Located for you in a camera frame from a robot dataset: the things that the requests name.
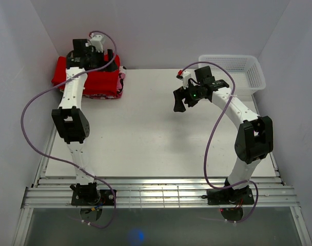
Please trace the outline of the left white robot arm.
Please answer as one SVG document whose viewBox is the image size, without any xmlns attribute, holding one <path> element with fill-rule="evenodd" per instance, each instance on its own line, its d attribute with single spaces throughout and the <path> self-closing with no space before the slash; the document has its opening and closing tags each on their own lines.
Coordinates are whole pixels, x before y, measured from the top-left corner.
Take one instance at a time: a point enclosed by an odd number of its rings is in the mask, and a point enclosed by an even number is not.
<svg viewBox="0 0 312 246">
<path fill-rule="evenodd" d="M 103 35 L 89 39 L 74 39 L 73 49 L 65 57 L 66 83 L 63 97 L 51 116 L 58 135 L 66 143 L 75 167 L 76 182 L 70 186 L 73 191 L 72 204 L 101 204 L 101 193 L 93 177 L 92 168 L 88 164 L 84 150 L 85 140 L 90 134 L 90 124 L 82 112 L 82 97 L 88 72 L 109 64 L 118 68 L 114 62 L 113 51 L 104 52 Z"/>
</svg>

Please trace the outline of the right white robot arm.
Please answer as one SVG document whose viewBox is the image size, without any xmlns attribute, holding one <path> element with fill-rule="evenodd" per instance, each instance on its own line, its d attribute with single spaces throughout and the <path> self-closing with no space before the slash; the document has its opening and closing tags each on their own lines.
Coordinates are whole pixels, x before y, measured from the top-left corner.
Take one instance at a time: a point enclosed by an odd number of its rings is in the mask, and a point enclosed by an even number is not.
<svg viewBox="0 0 312 246">
<path fill-rule="evenodd" d="M 207 99 L 222 110 L 237 128 L 235 140 L 236 163 L 231 174 L 226 178 L 224 187 L 212 186 L 205 198 L 211 204 L 230 204 L 254 199 L 249 188 L 249 180 L 256 166 L 273 151 L 273 123 L 270 117 L 260 116 L 250 110 L 238 98 L 234 97 L 234 85 L 217 80 L 210 67 L 194 71 L 195 78 L 187 71 L 179 71 L 177 78 L 182 86 L 173 92 L 174 111 L 185 112 L 187 107 L 194 107 L 200 100 Z"/>
</svg>

